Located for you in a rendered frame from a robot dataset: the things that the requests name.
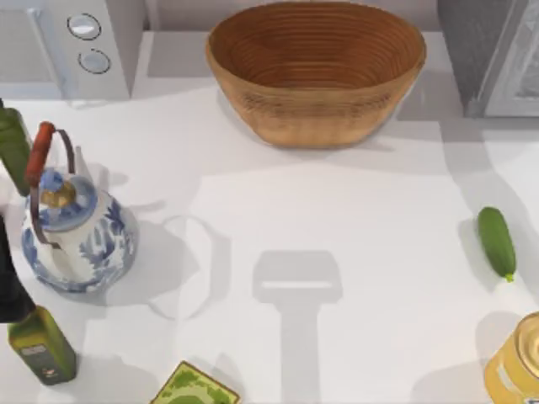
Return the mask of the green patterned coaster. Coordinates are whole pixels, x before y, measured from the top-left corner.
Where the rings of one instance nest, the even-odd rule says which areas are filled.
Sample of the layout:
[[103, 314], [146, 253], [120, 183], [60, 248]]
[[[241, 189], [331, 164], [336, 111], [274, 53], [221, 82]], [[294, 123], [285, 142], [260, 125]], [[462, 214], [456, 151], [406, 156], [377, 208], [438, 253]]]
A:
[[241, 397], [184, 360], [149, 404], [241, 404]]

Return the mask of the blue and white teapot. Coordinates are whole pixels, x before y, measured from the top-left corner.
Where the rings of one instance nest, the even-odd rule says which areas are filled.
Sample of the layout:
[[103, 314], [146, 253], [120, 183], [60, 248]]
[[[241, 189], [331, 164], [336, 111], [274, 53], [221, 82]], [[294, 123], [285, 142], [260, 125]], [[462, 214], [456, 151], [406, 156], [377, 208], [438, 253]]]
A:
[[93, 293], [131, 269], [138, 248], [136, 219], [77, 172], [69, 135], [51, 122], [39, 125], [25, 179], [29, 195], [21, 247], [39, 281], [63, 293]]

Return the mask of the dark green bottle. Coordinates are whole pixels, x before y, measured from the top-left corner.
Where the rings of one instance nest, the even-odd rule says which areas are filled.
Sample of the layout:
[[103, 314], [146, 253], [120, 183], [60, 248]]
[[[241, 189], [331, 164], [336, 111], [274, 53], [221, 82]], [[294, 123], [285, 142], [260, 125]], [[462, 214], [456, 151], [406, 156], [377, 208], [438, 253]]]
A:
[[7, 107], [0, 98], [0, 160], [22, 197], [30, 192], [25, 172], [31, 146], [22, 115], [17, 109]]

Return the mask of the small microwave knob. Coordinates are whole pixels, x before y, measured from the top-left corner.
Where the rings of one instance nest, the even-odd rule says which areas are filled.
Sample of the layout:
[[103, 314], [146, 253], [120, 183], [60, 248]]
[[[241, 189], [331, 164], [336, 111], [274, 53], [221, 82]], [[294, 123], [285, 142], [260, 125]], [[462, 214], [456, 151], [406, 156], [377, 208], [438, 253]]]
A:
[[80, 52], [77, 61], [85, 72], [94, 75], [105, 74], [111, 68], [110, 58], [104, 52], [97, 49]]

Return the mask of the pale microwave oven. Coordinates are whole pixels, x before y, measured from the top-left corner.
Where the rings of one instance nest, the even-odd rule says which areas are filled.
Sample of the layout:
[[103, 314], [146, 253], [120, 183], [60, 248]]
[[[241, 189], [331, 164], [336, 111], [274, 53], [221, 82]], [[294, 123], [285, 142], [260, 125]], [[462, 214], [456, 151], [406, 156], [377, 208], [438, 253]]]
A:
[[[100, 22], [97, 39], [68, 31], [67, 18], [80, 13]], [[0, 98], [128, 99], [146, 27], [144, 0], [0, 0]], [[78, 54], [90, 49], [110, 58], [105, 74], [79, 66]]]

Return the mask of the green bottle with black neck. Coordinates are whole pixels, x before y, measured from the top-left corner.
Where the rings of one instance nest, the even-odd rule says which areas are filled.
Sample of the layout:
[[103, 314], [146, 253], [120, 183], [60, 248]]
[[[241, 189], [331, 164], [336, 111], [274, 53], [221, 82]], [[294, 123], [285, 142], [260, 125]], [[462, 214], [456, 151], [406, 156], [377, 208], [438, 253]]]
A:
[[1, 214], [0, 324], [8, 326], [9, 345], [43, 385], [75, 379], [77, 354], [51, 313], [34, 303], [20, 281]]

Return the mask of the green cucumber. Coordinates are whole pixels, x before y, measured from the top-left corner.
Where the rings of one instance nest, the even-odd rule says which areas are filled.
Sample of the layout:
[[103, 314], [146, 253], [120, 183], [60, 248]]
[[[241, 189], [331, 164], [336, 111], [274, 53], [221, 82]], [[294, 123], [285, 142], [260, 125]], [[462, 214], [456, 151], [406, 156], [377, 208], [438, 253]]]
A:
[[478, 235], [488, 262], [494, 272], [508, 283], [514, 281], [516, 253], [509, 227], [502, 212], [492, 206], [478, 214]]

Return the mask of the yellow can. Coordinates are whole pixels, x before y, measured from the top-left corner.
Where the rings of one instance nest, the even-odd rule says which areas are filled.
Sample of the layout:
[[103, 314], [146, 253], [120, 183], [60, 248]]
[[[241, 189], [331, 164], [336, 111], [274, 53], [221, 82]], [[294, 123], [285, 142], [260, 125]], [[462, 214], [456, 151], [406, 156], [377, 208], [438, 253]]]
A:
[[493, 404], [539, 404], [539, 311], [525, 316], [488, 361], [484, 384]]

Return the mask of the brown woven basket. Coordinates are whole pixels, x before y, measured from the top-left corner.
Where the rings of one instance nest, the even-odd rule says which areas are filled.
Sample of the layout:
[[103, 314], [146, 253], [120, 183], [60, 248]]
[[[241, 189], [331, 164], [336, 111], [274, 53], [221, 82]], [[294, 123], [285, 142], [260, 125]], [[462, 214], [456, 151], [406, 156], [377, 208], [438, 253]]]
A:
[[378, 130], [426, 60], [419, 29], [350, 2], [246, 8], [209, 33], [205, 53], [227, 101], [261, 140], [330, 148]]

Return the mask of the large microwave knob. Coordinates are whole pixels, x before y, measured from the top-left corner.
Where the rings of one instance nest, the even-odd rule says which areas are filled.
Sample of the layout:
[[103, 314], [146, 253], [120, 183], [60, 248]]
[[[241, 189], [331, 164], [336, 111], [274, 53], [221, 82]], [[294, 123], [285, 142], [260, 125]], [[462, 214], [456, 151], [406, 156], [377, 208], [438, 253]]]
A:
[[80, 40], [95, 40], [101, 32], [100, 22], [89, 13], [80, 13], [67, 18], [67, 29]]

